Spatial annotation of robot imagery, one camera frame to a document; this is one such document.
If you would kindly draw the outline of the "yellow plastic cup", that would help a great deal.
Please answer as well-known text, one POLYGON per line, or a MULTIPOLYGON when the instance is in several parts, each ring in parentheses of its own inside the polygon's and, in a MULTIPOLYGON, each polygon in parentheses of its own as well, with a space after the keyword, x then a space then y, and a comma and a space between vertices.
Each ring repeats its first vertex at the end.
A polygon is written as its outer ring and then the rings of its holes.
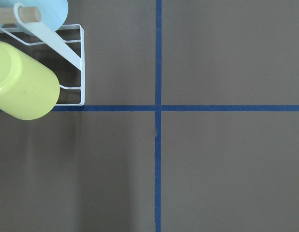
POLYGON ((21 120, 48 114, 56 105, 60 85, 45 65, 12 45, 0 42, 0 109, 21 120))

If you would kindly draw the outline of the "light blue plastic cup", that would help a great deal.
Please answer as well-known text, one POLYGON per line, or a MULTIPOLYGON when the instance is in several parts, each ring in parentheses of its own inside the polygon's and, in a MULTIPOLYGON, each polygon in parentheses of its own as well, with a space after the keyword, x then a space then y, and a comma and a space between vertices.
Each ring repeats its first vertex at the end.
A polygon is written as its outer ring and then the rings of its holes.
POLYGON ((69 10, 67 0, 0 0, 0 7, 13 7, 15 3, 39 8, 42 22, 53 31, 64 24, 69 10))

